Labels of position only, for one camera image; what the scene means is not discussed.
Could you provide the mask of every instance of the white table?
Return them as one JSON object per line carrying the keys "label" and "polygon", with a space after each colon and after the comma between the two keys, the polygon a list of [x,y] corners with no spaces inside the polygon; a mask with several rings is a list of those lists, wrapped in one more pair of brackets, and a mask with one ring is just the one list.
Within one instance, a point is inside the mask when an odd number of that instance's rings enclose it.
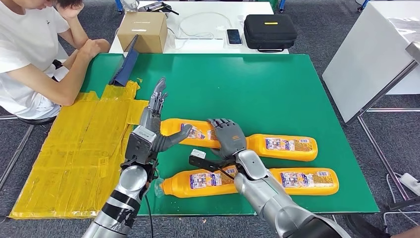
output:
{"label": "white table", "polygon": [[[371,1],[322,74],[344,122],[355,120],[387,94],[420,94],[420,67],[394,78],[412,60],[389,18],[420,19],[420,1]],[[386,88],[390,82],[397,83]]]}
{"label": "white table", "polygon": [[[155,1],[141,1],[140,6],[149,5]],[[208,54],[259,54],[257,50],[249,49],[245,42],[244,36],[244,20],[249,14],[274,14],[269,2],[222,2],[222,1],[169,1],[167,2],[174,11],[179,13],[179,16],[173,13],[168,14],[166,20],[168,28],[172,29],[178,37],[189,38],[181,34],[178,30],[179,23],[185,17],[191,16],[200,12],[209,12],[206,14],[198,14],[190,17],[182,22],[182,28],[188,34],[197,34],[204,32],[211,32],[215,38],[223,39],[223,45],[214,44],[213,41],[208,40],[188,40],[184,47],[175,48],[174,36],[168,30],[168,37],[166,39],[164,54],[173,53],[208,53]],[[243,45],[229,46],[226,42],[226,31],[229,29],[228,21],[221,15],[210,13],[217,12],[229,18],[232,29],[238,29],[241,34]],[[123,49],[116,37],[111,45],[110,53],[122,53]],[[288,54],[288,50],[284,50],[280,54]]]}

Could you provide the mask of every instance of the white t-shirt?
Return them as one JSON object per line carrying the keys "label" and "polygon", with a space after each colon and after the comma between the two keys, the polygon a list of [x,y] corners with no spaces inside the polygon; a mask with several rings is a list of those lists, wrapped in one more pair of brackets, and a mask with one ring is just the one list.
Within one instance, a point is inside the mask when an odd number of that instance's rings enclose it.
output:
{"label": "white t-shirt", "polygon": [[0,106],[24,119],[58,114],[60,106],[10,78],[7,72],[33,64],[49,77],[56,74],[52,61],[58,53],[57,33],[69,29],[53,8],[12,12],[0,1]]}

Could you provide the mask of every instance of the blue object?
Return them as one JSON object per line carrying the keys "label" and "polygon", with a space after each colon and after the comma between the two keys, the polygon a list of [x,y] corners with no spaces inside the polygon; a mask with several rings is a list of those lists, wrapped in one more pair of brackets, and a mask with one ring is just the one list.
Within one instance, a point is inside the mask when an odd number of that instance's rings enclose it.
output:
{"label": "blue object", "polygon": [[284,3],[286,2],[286,0],[280,0],[280,5],[279,5],[279,9],[280,10],[284,10]]}
{"label": "blue object", "polygon": [[137,50],[134,49],[134,45],[136,44],[138,38],[139,35],[136,35],[128,46],[127,57],[124,59],[121,67],[109,82],[110,85],[125,87],[127,84],[131,71],[133,71],[134,64],[136,63],[137,57],[139,56]]}
{"label": "blue object", "polygon": [[364,9],[366,7],[366,5],[368,4],[369,0],[365,0],[362,4],[362,9]]}
{"label": "blue object", "polygon": [[115,4],[117,5],[118,11],[123,12],[121,1],[120,0],[115,0]]}

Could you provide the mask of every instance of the bottle label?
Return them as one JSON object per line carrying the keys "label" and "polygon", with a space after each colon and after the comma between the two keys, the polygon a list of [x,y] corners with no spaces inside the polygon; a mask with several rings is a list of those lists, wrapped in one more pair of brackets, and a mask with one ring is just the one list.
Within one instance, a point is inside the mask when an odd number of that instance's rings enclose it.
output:
{"label": "bottle label", "polygon": [[312,151],[312,143],[308,138],[285,140],[266,137],[265,147],[267,150]]}
{"label": "bottle label", "polygon": [[284,188],[334,186],[334,181],[328,171],[318,171],[316,174],[282,172],[280,177]]}
{"label": "bottle label", "polygon": [[[181,129],[186,125],[186,123],[181,123]],[[204,134],[203,131],[198,129],[197,127],[193,126],[193,129],[191,130],[190,134],[188,135],[188,138],[192,139],[200,139],[200,140],[216,140],[216,136],[214,134],[213,130],[208,130],[206,132],[207,134]]]}
{"label": "bottle label", "polygon": [[[228,166],[224,168],[228,174],[235,177],[238,171],[235,166]],[[190,187],[191,189],[209,187],[209,186],[220,186],[225,184],[231,184],[233,180],[221,172],[215,173],[198,173],[190,175]]]}

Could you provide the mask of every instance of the cardboard box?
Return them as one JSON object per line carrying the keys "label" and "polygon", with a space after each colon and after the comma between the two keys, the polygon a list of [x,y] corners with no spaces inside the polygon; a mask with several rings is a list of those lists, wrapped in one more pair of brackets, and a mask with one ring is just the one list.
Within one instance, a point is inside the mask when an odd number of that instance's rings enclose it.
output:
{"label": "cardboard box", "polygon": [[165,13],[127,12],[117,32],[124,51],[136,35],[134,48],[139,53],[162,53],[168,35]]}

